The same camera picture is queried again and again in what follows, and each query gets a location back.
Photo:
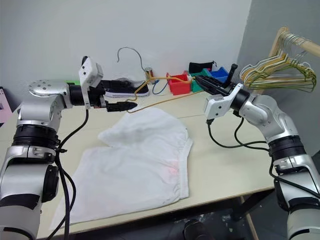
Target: white garment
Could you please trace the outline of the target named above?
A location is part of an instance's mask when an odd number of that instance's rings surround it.
[[[125,114],[98,137],[111,147],[83,153],[72,177],[76,199],[70,223],[158,208],[189,196],[187,158],[192,140],[175,117],[150,107]],[[51,229],[64,210],[62,198]]]

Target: sneaker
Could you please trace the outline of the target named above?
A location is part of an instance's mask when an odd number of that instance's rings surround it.
[[[116,80],[102,80],[102,86],[105,89],[105,95],[111,98],[134,97],[135,91],[144,83],[144,81],[133,82],[128,78],[118,78]],[[136,94],[138,97],[149,95],[148,85],[145,85]]]

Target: blue container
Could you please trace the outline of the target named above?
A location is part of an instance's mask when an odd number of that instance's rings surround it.
[[[217,79],[221,83],[225,83],[225,81],[228,78],[228,72],[225,70],[225,68],[222,66],[219,68],[218,71],[208,71],[212,77]]]

